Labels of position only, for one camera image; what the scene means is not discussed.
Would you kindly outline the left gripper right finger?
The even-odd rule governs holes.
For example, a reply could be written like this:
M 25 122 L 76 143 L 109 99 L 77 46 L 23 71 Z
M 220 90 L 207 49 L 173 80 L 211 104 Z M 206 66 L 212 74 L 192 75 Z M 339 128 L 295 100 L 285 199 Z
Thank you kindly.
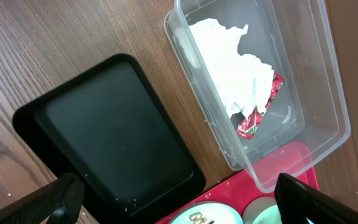
M 278 175 L 274 192 L 283 224 L 358 224 L 358 212 L 289 174 Z

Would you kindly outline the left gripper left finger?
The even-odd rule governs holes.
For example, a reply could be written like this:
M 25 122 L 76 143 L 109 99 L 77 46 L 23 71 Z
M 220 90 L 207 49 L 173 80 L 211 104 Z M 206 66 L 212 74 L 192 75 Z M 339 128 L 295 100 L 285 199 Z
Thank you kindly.
M 0 209 L 0 223 L 67 223 L 78 221 L 85 185 L 74 173 L 59 179 Z

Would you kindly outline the mint green bowl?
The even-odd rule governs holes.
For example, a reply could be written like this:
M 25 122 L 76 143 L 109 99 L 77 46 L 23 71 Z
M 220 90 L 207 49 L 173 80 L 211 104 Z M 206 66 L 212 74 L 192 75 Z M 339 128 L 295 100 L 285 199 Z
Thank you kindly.
M 244 224 L 282 224 L 276 200 L 263 196 L 246 206 L 242 219 Z

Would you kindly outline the red snack wrapper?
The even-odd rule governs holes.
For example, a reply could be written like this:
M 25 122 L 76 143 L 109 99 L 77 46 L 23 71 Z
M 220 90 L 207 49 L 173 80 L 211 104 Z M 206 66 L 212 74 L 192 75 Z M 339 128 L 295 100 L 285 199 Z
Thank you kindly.
M 285 79 L 280 74 L 278 74 L 277 72 L 273 73 L 273 82 L 270 96 L 264 107 L 266 110 L 272 104 L 273 99 L 276 97 L 279 89 L 281 89 L 284 81 Z M 238 125 L 236 129 L 237 135 L 244 139 L 251 140 L 254 137 L 259 124 L 262 122 L 264 115 L 265 112 L 262 112 L 262 110 L 255 108 L 253 112 L 248 117 L 245 117 Z

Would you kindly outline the white napkin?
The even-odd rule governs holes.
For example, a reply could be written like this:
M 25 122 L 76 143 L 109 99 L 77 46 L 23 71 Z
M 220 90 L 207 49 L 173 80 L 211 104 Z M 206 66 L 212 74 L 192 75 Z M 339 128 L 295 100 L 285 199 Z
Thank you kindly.
M 190 26 L 191 34 L 208 69 L 228 116 L 254 110 L 266 112 L 273 85 L 274 69 L 252 54 L 238 53 L 238 45 L 249 26 L 222 26 L 205 19 Z

